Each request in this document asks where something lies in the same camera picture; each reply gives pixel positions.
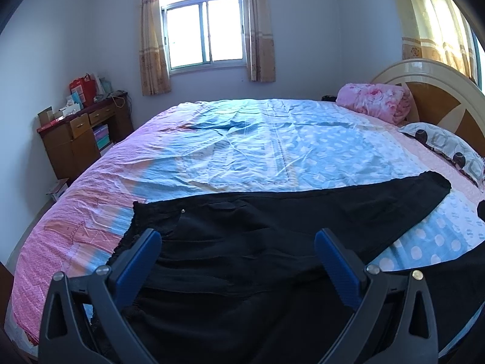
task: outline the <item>bed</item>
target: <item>bed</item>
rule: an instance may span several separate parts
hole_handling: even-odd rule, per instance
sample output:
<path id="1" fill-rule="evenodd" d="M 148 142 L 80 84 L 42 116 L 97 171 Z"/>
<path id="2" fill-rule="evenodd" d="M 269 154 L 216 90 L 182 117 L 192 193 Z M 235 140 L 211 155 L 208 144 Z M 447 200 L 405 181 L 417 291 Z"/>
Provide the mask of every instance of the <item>bed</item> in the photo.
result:
<path id="1" fill-rule="evenodd" d="M 416 99 L 409 122 L 460 135 L 485 155 L 485 96 L 466 77 L 430 60 L 389 67 L 375 83 L 406 84 Z M 105 262 L 129 227 L 134 201 L 217 192 L 291 192 L 416 176 L 433 170 L 452 191 L 373 263 L 384 271 L 458 258 L 485 240 L 477 205 L 485 196 L 453 166 L 398 127 L 311 100 L 184 103 L 118 143 L 65 192 L 23 246 L 6 330 L 18 345 L 38 341 L 45 294 L 62 270 L 81 276 Z M 479 312 L 441 351 L 471 328 Z"/>

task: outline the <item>wooden headboard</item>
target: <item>wooden headboard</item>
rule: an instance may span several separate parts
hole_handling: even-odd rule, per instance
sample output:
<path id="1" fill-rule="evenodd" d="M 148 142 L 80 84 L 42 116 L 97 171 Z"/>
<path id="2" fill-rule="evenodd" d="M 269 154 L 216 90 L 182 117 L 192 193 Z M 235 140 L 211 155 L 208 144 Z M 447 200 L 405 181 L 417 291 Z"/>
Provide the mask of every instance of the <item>wooden headboard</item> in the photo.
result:
<path id="1" fill-rule="evenodd" d="M 375 77 L 373 83 L 406 83 L 416 101 L 408 122 L 443 127 L 485 156 L 485 95 L 457 70 L 433 60 L 403 60 Z"/>

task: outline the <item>pink bedsheet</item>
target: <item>pink bedsheet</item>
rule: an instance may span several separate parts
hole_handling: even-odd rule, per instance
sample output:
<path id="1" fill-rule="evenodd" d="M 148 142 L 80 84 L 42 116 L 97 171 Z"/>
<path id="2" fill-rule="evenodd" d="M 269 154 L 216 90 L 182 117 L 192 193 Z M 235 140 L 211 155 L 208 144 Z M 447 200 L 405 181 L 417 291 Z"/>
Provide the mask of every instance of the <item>pink bedsheet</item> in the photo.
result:
<path id="1" fill-rule="evenodd" d="M 15 321 L 33 340 L 38 342 L 52 275 L 59 270 L 69 277 L 85 275 L 97 251 L 108 259 L 123 234 L 113 226 L 116 217 L 126 210 L 130 218 L 133 202 L 146 200 L 131 189 L 153 159 L 150 146 L 168 146 L 198 109 L 183 104 L 140 127 L 85 171 L 35 226 L 21 249 L 12 290 Z"/>

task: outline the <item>floral curtain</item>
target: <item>floral curtain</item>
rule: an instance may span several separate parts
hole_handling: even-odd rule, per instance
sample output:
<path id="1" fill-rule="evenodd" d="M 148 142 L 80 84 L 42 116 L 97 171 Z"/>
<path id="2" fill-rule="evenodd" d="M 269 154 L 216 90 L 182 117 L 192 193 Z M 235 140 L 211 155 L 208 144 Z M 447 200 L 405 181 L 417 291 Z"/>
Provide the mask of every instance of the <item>floral curtain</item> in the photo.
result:
<path id="1" fill-rule="evenodd" d="M 140 73 L 142 94 L 171 91 L 165 45 L 162 36 L 162 18 L 159 0 L 142 0 L 141 7 Z"/>
<path id="2" fill-rule="evenodd" d="M 403 59 L 448 64 L 476 83 L 477 59 L 469 23 L 453 0 L 396 0 L 403 27 Z"/>
<path id="3" fill-rule="evenodd" d="M 275 82 L 275 42 L 268 0 L 242 0 L 249 78 Z"/>

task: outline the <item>red gift bag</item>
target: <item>red gift bag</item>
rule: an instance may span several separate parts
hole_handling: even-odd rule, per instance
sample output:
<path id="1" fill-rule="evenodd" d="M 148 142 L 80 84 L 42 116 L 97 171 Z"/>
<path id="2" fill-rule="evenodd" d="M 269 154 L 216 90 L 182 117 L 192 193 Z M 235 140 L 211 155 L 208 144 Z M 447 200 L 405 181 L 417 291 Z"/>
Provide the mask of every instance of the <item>red gift bag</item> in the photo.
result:
<path id="1" fill-rule="evenodd" d="M 69 84 L 71 93 L 78 92 L 79 98 L 82 104 L 90 106 L 94 104 L 94 98 L 96 97 L 96 81 L 91 79 L 89 74 L 86 74 L 83 78 L 77 78 Z"/>

